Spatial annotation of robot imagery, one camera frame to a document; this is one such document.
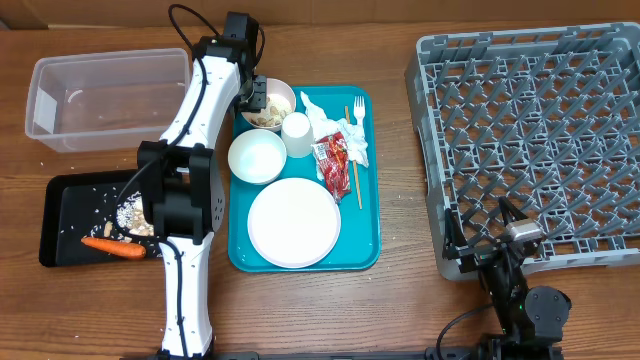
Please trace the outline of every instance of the transparent plastic container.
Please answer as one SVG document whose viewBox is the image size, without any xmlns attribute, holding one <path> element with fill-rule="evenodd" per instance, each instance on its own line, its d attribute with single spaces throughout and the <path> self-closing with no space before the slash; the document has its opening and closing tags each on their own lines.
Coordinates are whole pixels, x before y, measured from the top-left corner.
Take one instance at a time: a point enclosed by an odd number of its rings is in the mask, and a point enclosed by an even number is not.
<svg viewBox="0 0 640 360">
<path fill-rule="evenodd" d="M 40 59 L 25 133 L 58 152 L 137 147 L 158 140 L 189 88 L 182 49 Z"/>
</svg>

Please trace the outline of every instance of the food packet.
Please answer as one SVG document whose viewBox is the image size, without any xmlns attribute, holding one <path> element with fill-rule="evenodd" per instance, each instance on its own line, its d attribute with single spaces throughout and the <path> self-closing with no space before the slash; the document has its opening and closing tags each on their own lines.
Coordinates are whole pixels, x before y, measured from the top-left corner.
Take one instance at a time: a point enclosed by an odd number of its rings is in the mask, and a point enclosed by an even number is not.
<svg viewBox="0 0 640 360">
<path fill-rule="evenodd" d="M 312 145 L 313 156 L 318 162 L 318 167 L 324 175 L 329 193 L 336 204 L 351 192 L 349 180 L 349 156 L 347 155 L 347 142 L 342 133 L 325 136 Z"/>
</svg>

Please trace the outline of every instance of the chopsticks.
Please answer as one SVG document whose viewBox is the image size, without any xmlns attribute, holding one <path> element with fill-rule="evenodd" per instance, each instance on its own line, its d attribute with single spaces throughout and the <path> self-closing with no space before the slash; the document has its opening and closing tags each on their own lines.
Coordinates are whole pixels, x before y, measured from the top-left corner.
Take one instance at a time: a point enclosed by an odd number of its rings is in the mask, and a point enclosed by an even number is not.
<svg viewBox="0 0 640 360">
<path fill-rule="evenodd" d="M 351 118 L 349 117 L 349 107 L 344 107 L 344 113 L 346 115 L 347 124 L 351 124 Z M 360 179 L 358 178 L 358 163 L 353 160 L 353 176 L 356 178 L 356 191 L 358 192 L 358 205 L 362 210 L 362 197 L 360 197 Z"/>
</svg>

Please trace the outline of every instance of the metal grid rack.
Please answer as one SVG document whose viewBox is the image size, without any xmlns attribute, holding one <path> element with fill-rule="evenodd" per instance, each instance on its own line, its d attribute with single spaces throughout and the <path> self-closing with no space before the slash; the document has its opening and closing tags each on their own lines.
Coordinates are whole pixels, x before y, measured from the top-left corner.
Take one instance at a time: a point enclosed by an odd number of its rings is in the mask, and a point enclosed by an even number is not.
<svg viewBox="0 0 640 360">
<path fill-rule="evenodd" d="M 547 235 L 525 272 L 640 263 L 640 27 L 426 36 L 406 72 L 440 272 L 444 209 L 495 242 L 499 196 Z"/>
</svg>

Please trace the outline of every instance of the blue tray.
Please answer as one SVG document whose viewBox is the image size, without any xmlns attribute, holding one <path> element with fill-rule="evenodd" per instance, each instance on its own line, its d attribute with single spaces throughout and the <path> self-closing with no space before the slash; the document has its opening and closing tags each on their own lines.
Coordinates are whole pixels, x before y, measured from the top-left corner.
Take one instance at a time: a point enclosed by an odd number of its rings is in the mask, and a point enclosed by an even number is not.
<svg viewBox="0 0 640 360">
<path fill-rule="evenodd" d="M 376 140 L 373 128 L 373 107 L 371 98 L 362 89 L 355 86 L 302 86 L 294 87 L 296 93 L 296 111 L 303 112 L 305 107 L 300 100 L 300 91 L 304 91 L 309 99 L 324 109 L 327 117 L 339 120 L 345 117 L 344 107 L 349 106 L 352 123 L 353 100 L 355 96 L 364 96 L 366 116 L 364 132 L 367 143 L 369 168 L 358 165 L 362 210 L 358 207 L 358 195 L 353 177 L 353 166 L 349 167 L 351 177 L 351 194 L 346 195 L 339 205 L 342 228 L 335 247 L 320 262 L 302 269 L 285 269 L 267 262 L 258 254 L 247 230 L 247 218 L 253 200 L 266 185 L 248 184 L 235 175 L 231 175 L 231 194 L 229 201 L 229 258 L 240 270 L 247 272 L 280 272 L 280 271 L 327 271 L 327 270 L 362 270 L 371 267 L 380 256 L 380 197 L 378 195 L 378 166 L 376 163 Z M 251 125 L 242 115 L 235 119 L 233 137 L 236 138 Z M 313 155 L 302 159 L 287 157 L 287 162 L 277 179 L 301 177 L 313 180 L 325 186 L 316 178 L 316 165 Z"/>
</svg>

